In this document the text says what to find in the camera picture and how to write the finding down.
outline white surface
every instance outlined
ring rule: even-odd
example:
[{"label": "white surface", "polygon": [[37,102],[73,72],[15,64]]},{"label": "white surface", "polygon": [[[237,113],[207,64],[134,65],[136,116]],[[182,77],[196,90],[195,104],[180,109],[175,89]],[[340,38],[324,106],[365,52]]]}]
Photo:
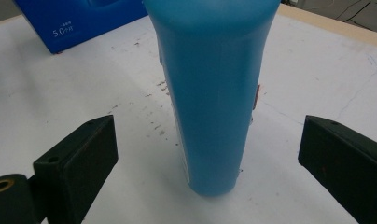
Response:
[{"label": "white surface", "polygon": [[377,48],[276,16],[235,189],[189,189],[143,18],[50,55],[24,18],[0,25],[0,175],[32,162],[83,122],[115,116],[119,162],[83,223],[356,223],[298,163],[307,114],[377,141]]}]

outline blue cylinder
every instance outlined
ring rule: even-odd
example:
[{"label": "blue cylinder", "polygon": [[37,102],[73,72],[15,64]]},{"label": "blue cylinder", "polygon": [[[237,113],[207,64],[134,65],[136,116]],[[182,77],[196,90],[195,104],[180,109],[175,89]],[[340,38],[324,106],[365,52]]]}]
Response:
[{"label": "blue cylinder", "polygon": [[188,183],[201,195],[221,195],[235,186],[279,3],[144,0],[157,33]]}]

